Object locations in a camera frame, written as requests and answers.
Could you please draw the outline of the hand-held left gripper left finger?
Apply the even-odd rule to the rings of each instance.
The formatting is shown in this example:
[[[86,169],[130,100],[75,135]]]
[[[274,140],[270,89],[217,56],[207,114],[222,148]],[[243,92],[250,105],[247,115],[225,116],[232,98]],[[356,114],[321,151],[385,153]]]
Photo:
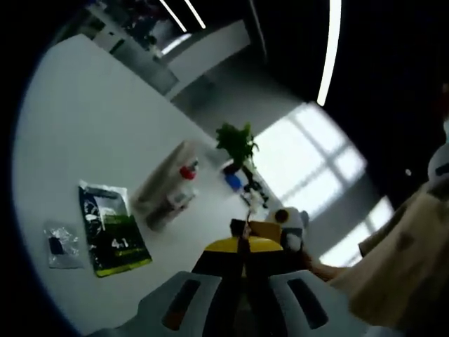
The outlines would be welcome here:
[[[178,272],[145,296],[119,336],[231,336],[241,297],[243,255],[237,237],[209,244],[190,272]]]

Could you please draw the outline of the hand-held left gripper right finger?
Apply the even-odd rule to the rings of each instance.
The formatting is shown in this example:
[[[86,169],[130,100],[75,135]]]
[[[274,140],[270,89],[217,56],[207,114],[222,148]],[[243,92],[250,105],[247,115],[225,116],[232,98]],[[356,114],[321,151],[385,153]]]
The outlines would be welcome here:
[[[247,294],[261,336],[365,334],[348,300],[308,271],[298,253],[262,237],[247,243]]]

